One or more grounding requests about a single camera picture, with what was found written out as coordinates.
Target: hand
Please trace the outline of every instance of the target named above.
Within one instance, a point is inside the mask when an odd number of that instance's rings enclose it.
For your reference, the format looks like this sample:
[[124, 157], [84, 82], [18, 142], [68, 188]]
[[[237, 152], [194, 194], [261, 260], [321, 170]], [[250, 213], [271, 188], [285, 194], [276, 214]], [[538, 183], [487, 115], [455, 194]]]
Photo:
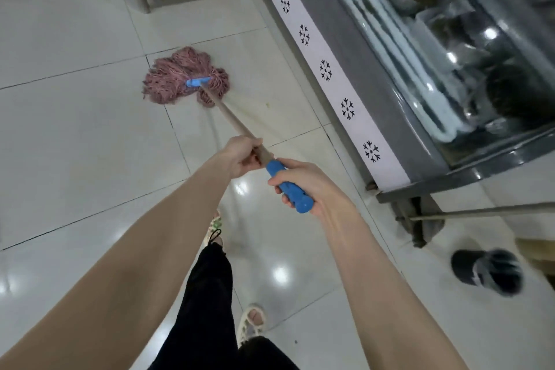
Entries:
[[294, 208], [294, 206], [278, 186], [286, 181], [295, 183], [314, 199], [314, 206], [310, 213], [318, 218], [322, 218], [329, 207], [336, 205], [337, 201], [346, 199], [351, 203], [341, 189], [317, 165], [288, 158], [278, 158], [277, 160], [289, 170], [278, 172], [268, 180], [268, 184], [275, 186], [276, 193], [281, 194], [281, 201], [290, 208]]
[[253, 148], [262, 145], [262, 138], [233, 136], [220, 151], [220, 155], [230, 161], [232, 178], [242, 177], [252, 170], [262, 168]]

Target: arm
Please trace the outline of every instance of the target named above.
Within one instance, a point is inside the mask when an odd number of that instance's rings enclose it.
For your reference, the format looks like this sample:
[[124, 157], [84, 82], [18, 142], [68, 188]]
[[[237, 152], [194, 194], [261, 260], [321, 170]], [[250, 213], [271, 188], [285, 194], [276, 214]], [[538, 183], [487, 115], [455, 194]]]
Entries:
[[[349, 198], [314, 164], [279, 159], [291, 181], [315, 200], [372, 370], [468, 370], [453, 344], [399, 275]], [[285, 195], [282, 201], [292, 207]]]
[[146, 212], [11, 350], [0, 369], [127, 370], [168, 313], [234, 177], [261, 140], [232, 138]]

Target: left hand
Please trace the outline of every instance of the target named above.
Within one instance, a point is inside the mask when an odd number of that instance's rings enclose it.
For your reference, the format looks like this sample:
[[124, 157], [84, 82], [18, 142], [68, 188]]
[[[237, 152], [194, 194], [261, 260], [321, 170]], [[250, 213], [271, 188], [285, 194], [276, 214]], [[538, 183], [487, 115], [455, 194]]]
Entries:
[[232, 178], [244, 176], [249, 171], [262, 168], [253, 148], [262, 145], [262, 138], [251, 139], [246, 136], [233, 136], [220, 151], [220, 154], [231, 161]]

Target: white sandal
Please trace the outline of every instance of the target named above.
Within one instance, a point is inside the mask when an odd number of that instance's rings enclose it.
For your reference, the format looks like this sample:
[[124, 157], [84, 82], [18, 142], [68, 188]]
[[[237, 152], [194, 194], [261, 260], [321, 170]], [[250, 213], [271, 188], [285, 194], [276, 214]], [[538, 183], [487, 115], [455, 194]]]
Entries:
[[[255, 325], [254, 322], [250, 319], [249, 314], [253, 310], [256, 310], [260, 317], [262, 318], [261, 325]], [[241, 320], [239, 321], [239, 327], [237, 328], [237, 345], [240, 347], [249, 339], [260, 336], [266, 329], [266, 313], [264, 310], [257, 304], [249, 304], [243, 315], [241, 316]]]
[[[208, 232], [206, 233], [203, 241], [203, 246], [206, 247], [210, 241], [216, 237], [221, 237], [221, 214], [220, 211], [216, 210], [214, 218], [212, 218], [210, 225], [208, 226]], [[221, 238], [221, 247], [224, 248], [224, 239]]]

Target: mop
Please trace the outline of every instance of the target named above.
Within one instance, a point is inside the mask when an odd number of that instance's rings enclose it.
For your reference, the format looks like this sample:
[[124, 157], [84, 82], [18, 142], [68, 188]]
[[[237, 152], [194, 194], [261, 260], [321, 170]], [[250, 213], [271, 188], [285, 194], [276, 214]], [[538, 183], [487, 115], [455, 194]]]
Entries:
[[[144, 80], [143, 94], [158, 104], [174, 103], [178, 97], [197, 93], [197, 101], [205, 107], [218, 106], [229, 123], [240, 135], [254, 138], [249, 129], [221, 101], [229, 91], [229, 76], [224, 69], [216, 69], [210, 63], [210, 55], [198, 53], [192, 47], [176, 51], [170, 58], [159, 58]], [[270, 152], [260, 145], [254, 148], [263, 167], [274, 177], [279, 171], [286, 170]], [[314, 200], [304, 190], [291, 182], [279, 185], [297, 212], [309, 212]]]

